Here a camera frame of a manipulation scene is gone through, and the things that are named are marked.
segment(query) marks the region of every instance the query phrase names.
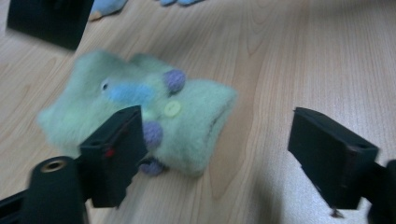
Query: fuzzy fabric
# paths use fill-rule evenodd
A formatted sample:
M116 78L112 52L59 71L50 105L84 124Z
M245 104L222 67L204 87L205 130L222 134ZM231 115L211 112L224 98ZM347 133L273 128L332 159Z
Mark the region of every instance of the fuzzy fabric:
M125 62L96 50L76 61L64 91L37 122L51 144L76 158L78 145L112 114L141 105L148 155L140 170L201 175L235 99L232 88L187 80L182 71L148 55Z

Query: blue felt piece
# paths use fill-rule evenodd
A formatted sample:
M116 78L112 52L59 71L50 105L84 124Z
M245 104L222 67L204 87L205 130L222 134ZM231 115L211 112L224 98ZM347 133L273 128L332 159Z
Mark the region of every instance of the blue felt piece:
M177 0L160 0L160 3L163 7L167 7L173 5Z
M204 0L178 0L177 2L182 5L183 7L187 7L190 5L194 5L195 3L202 2Z
M102 16L106 16L121 10L127 0L95 0L91 9L91 13L98 11Z
M143 84L121 83L106 91L112 101L146 107L154 97L154 90Z

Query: table surface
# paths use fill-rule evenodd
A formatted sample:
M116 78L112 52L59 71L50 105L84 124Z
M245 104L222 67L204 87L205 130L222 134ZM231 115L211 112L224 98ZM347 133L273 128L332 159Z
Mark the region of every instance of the table surface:
M207 0L161 7L130 0L88 23L76 52L9 33L0 0L0 197L59 155L35 123L64 89L75 59L106 49L148 53L234 87L239 99L205 174L138 174L120 209L89 209L92 223L365 223L331 209L287 145L293 109L322 112L396 158L396 1Z

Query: black clamp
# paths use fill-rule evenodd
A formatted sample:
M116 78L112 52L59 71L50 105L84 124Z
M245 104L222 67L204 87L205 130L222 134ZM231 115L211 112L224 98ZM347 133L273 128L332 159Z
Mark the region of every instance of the black clamp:
M297 107L289 151L334 215L358 209L364 197L372 204L369 223L396 223L396 161L375 163L378 147L317 111Z
M75 50L93 0L11 0L7 28Z
M80 145L73 160L39 163L29 188L0 201L0 223L88 223L85 202L118 207L146 156L140 106L122 109Z

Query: screw hole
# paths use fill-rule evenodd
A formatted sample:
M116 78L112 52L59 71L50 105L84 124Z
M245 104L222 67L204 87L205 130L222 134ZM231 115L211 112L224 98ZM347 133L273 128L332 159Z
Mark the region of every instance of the screw hole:
M66 162L65 161L51 161L47 164L45 164L42 168L41 168L41 172L42 173L50 173L50 172L55 172L58 170L61 170L62 168L64 168L66 166Z

